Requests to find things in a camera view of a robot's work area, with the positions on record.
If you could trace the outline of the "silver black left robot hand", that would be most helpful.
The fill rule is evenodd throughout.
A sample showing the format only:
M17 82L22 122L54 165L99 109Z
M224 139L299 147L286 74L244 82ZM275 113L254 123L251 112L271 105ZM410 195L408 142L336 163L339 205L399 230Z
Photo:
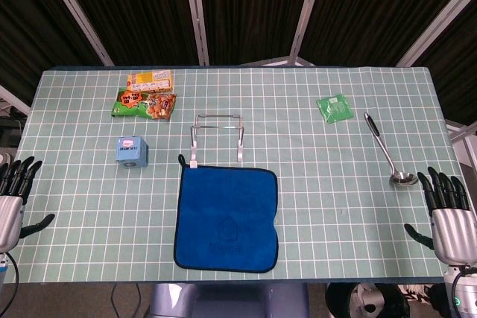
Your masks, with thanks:
M45 229L55 218L47 214L39 223L23 226L23 217L34 177L42 161L33 156L1 165L1 254L11 251L20 239Z

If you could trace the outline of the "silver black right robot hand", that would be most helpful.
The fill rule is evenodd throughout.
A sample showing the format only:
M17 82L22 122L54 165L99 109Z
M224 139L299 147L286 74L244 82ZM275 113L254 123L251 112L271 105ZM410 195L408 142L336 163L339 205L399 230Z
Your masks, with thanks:
M471 209L464 184L428 167L429 176L417 174L428 208L432 236L420 234L406 223L407 234L435 252L449 266L476 264L476 213Z

